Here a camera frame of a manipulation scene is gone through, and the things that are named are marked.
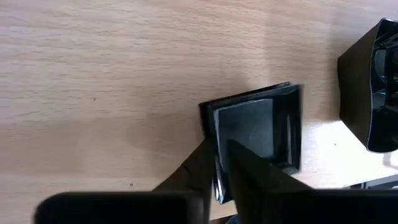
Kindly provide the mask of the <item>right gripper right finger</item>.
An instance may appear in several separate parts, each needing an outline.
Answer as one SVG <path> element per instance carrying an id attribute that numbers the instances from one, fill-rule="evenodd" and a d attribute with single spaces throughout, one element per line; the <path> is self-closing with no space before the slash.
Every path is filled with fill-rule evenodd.
<path id="1" fill-rule="evenodd" d="M 241 224 L 280 224 L 278 194 L 311 188 L 235 140 L 228 141 L 229 186 Z"/>

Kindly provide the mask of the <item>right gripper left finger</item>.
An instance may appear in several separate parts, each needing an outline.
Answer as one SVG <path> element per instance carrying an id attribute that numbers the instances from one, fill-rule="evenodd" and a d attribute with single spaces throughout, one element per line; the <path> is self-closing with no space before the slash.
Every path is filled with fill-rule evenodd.
<path id="1" fill-rule="evenodd" d="M 214 169 L 215 147 L 205 139 L 154 191 L 194 191 L 210 199 Z"/>

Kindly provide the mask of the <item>black square plate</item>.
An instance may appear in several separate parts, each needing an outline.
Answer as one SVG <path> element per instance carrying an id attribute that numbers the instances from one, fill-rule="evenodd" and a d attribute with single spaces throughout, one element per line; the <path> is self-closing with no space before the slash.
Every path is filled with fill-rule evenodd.
<path id="1" fill-rule="evenodd" d="M 216 144 L 216 200 L 233 199 L 227 142 L 235 140 L 288 175 L 297 173 L 302 150 L 303 86 L 283 82 L 200 103 L 204 137 Z"/>

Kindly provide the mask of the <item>black square-rimmed bowl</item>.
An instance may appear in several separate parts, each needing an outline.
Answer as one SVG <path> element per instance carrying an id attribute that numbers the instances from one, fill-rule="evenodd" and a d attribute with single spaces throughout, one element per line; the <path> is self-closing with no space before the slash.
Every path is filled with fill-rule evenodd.
<path id="1" fill-rule="evenodd" d="M 340 119 L 367 151 L 398 150 L 398 21 L 383 18 L 337 61 Z"/>

